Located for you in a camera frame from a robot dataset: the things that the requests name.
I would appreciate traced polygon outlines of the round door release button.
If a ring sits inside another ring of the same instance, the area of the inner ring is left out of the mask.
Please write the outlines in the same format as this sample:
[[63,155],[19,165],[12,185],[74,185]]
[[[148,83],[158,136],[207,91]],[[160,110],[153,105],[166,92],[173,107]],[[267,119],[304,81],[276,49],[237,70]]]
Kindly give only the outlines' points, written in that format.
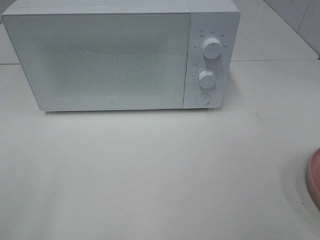
[[202,105],[202,106],[208,105],[210,100],[211,100],[211,97],[207,93],[200,93],[195,97],[195,102],[198,105]]

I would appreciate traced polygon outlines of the white microwave door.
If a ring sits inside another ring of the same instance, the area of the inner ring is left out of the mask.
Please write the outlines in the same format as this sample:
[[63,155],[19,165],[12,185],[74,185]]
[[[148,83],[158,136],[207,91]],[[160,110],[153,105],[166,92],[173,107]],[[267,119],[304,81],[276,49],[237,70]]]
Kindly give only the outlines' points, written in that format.
[[181,108],[189,13],[5,15],[39,108]]

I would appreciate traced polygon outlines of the pink round plate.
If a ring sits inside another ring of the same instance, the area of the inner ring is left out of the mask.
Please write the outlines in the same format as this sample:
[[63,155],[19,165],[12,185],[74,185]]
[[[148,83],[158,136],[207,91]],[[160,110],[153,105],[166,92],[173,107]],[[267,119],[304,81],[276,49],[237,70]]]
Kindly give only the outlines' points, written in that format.
[[308,193],[316,205],[320,208],[320,149],[318,148],[310,157],[306,170],[306,185]]

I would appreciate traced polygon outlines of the lower white microwave knob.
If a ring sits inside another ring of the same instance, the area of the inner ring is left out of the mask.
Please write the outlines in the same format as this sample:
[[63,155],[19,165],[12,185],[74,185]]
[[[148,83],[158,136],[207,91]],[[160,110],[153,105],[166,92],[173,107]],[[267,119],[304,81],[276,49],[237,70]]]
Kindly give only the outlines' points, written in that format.
[[215,86],[217,82],[217,76],[214,71],[204,70],[198,75],[198,83],[202,89],[210,89]]

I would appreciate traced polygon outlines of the white microwave knob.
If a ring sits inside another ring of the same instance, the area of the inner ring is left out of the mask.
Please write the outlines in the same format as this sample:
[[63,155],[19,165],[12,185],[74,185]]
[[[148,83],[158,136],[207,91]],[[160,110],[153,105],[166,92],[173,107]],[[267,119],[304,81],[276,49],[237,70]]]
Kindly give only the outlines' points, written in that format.
[[207,37],[201,43],[202,54],[206,59],[213,60],[222,54],[222,41],[217,36]]
[[215,86],[217,82],[217,76],[214,71],[204,70],[198,75],[198,83],[202,89],[210,89]]

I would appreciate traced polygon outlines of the upper white microwave knob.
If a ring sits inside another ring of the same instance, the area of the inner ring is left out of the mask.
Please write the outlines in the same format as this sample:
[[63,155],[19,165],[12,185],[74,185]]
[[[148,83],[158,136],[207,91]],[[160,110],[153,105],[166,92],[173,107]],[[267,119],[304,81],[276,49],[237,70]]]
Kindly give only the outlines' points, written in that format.
[[213,60],[222,54],[222,41],[217,36],[207,37],[201,43],[202,54],[206,59]]

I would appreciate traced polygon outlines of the white microwave oven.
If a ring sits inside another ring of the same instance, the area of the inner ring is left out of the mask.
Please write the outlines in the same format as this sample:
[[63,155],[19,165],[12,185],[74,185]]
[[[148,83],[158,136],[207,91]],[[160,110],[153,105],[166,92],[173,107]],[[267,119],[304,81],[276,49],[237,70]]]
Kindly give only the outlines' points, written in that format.
[[[182,107],[88,111],[219,108],[241,18],[240,11],[231,0],[17,0],[3,12],[1,20],[4,24],[3,17],[11,15],[182,13],[190,15]],[[217,36],[222,41],[221,55],[215,59],[205,58],[201,48],[201,43],[210,36]],[[215,86],[209,89],[201,88],[198,81],[199,73],[205,70],[215,72],[217,77]],[[199,94],[210,95],[209,104],[198,105],[195,98]]]

